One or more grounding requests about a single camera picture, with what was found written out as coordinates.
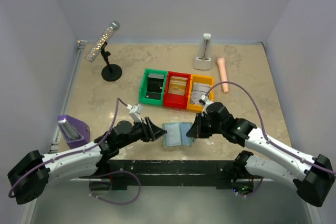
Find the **teal leather card holder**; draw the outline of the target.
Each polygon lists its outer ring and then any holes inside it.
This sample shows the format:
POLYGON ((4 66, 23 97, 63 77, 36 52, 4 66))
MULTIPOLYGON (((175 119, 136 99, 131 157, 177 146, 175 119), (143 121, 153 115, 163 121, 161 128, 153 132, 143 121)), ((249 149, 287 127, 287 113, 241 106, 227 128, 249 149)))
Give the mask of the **teal leather card holder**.
POLYGON ((162 129, 167 131, 163 136, 164 147, 191 147, 196 141, 195 138, 186 136, 191 127, 192 123, 188 122, 162 124, 162 129))

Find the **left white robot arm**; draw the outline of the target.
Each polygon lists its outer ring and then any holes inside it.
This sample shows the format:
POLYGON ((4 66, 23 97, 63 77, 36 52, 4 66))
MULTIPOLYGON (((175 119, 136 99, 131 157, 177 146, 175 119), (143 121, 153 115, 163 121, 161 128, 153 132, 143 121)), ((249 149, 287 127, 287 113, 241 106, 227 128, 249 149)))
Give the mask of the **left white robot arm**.
POLYGON ((54 154, 31 151, 8 172, 11 185, 8 196, 23 205, 38 198, 48 185, 86 176, 103 178, 109 171, 108 161, 120 149, 137 141, 154 142, 166 133, 145 117, 134 123, 125 120, 113 123, 95 141, 68 151, 54 154))

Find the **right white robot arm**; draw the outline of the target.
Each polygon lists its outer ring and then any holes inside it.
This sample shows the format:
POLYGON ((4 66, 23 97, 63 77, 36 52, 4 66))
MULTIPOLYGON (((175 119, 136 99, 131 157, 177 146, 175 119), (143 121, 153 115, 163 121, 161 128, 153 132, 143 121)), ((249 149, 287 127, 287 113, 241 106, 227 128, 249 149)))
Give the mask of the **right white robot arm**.
POLYGON ((214 134, 266 156, 263 159, 248 154, 235 163, 234 172, 238 177, 251 174, 282 182, 296 190, 305 202, 322 207, 335 182, 335 171, 326 156, 314 157, 279 142, 252 122, 233 117, 220 102, 211 102, 203 112, 197 113, 186 135, 209 138, 214 134))

